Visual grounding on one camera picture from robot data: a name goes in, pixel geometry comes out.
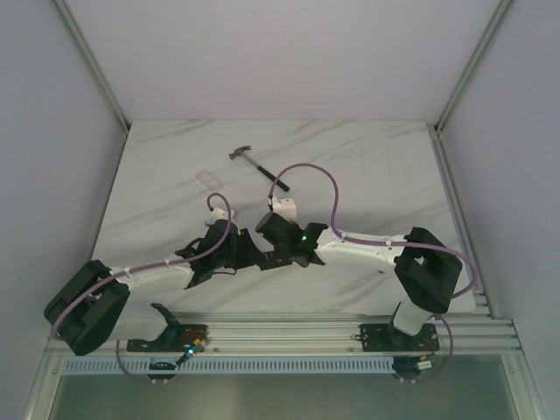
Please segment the black fuse box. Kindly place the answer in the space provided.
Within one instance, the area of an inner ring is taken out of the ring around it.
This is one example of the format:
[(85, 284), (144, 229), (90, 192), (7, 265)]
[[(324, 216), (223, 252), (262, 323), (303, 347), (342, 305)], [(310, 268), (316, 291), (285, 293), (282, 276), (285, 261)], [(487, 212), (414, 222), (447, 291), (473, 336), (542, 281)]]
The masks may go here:
[(262, 253), (262, 259), (257, 264), (260, 270), (274, 270), (292, 265), (291, 259), (276, 251)]

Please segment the aluminium frame post left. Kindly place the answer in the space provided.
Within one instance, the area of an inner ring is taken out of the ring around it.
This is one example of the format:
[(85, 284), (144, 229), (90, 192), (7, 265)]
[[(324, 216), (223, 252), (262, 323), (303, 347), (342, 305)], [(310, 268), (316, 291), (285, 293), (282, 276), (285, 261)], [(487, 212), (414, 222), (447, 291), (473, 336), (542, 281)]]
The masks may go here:
[(77, 53), (80, 56), (84, 66), (86, 67), (89, 76), (96, 88), (98, 89), (102, 99), (104, 100), (109, 112), (115, 118), (117, 124), (122, 131), (128, 135), (130, 132), (131, 123), (126, 117), (122, 106), (116, 98), (116, 95), (109, 84), (98, 60), (95, 57), (83, 31), (78, 24), (74, 14), (71, 12), (67, 1), (52, 0), (50, 1), (53, 9), (57, 13), (62, 27), (65, 29), (69, 38), (71, 39)]

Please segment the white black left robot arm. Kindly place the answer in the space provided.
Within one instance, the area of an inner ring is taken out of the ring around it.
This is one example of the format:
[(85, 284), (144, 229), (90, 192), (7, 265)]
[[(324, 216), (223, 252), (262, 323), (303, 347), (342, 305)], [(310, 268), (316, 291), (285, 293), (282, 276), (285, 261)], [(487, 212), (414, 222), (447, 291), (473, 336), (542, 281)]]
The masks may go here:
[(159, 352), (171, 351), (181, 325), (157, 297), (183, 291), (228, 270), (263, 265), (267, 258), (247, 229), (223, 218), (204, 237), (175, 252), (171, 261), (122, 277), (99, 260), (86, 262), (47, 304), (45, 319), (73, 353), (83, 356), (108, 341), (141, 340)]

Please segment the aluminium front rail base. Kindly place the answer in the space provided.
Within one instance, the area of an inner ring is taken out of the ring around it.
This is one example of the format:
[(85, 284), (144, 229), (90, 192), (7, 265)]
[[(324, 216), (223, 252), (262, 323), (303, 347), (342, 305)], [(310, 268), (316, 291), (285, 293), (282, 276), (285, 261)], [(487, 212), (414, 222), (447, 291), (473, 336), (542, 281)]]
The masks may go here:
[[(359, 353), (354, 339), (360, 325), (385, 323), (388, 316), (353, 314), (240, 314), (179, 313), (182, 324), (207, 326), (209, 346), (205, 355), (345, 355)], [(480, 314), (446, 315), (434, 324), (440, 353), (454, 342), (456, 355), (521, 354), (522, 344), (511, 319)]]

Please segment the aluminium frame rail right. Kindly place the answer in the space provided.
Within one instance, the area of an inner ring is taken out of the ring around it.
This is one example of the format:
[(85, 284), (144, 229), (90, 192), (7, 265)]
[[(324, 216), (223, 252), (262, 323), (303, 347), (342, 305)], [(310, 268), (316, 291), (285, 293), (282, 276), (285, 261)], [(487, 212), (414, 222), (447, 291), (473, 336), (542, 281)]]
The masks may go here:
[(514, 8), (515, 4), (515, 0), (500, 0), (497, 3), (485, 26), (485, 29), (481, 33), (476, 46), (462, 70), (448, 101), (437, 119), (437, 122), (434, 124), (434, 130), (438, 135), (441, 135), (445, 131), (445, 128), (449, 125), (456, 109), (472, 84), (477, 72), (480, 70), (485, 58), (490, 53), (501, 27), (506, 22), (508, 15)]

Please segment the clear plastic fuse box cover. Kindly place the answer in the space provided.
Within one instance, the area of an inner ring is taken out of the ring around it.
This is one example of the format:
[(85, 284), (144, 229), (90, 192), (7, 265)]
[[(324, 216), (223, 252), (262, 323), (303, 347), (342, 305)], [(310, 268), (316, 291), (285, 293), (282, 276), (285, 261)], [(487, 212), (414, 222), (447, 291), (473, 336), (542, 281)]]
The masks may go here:
[(208, 170), (197, 172), (195, 178), (211, 192), (219, 192), (224, 187), (224, 184)]

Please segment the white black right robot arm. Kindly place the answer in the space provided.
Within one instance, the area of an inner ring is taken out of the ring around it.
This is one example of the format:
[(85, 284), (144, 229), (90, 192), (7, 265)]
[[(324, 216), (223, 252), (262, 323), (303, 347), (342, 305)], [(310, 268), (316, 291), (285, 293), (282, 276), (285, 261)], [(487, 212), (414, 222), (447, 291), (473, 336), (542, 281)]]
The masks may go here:
[(391, 271), (406, 297), (397, 305), (381, 334), (390, 348), (410, 351), (421, 339), (425, 322), (447, 313), (463, 265), (429, 230), (414, 227), (398, 236), (362, 235), (349, 239), (324, 223), (301, 228), (294, 211), (275, 209), (255, 231), (280, 256), (302, 267), (353, 264), (383, 273)]

